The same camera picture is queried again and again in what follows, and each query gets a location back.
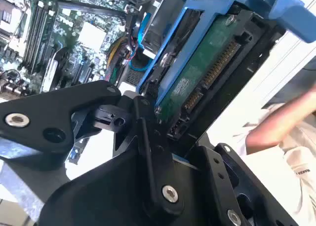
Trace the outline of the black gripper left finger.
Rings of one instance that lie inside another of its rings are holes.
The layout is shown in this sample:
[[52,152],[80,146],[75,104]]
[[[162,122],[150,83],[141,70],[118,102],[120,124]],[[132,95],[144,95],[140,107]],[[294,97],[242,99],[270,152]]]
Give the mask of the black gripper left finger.
[[1,103],[1,183],[27,212],[40,215],[49,198],[73,181],[65,161],[75,143],[102,129],[115,135],[115,157],[145,143],[168,146],[153,99],[121,94],[104,80]]

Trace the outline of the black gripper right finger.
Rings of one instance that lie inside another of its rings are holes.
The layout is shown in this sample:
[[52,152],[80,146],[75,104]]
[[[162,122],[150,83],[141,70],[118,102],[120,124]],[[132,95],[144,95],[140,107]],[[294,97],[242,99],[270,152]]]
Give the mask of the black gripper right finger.
[[202,171],[212,226],[297,224],[229,146],[196,147],[191,163]]

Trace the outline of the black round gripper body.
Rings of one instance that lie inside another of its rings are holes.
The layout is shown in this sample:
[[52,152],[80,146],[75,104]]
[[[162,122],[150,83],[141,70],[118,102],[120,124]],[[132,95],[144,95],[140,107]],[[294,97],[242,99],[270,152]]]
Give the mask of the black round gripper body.
[[165,144],[139,145],[60,187],[43,207],[41,226],[211,226],[218,213],[210,189],[216,152],[199,162],[172,158]]

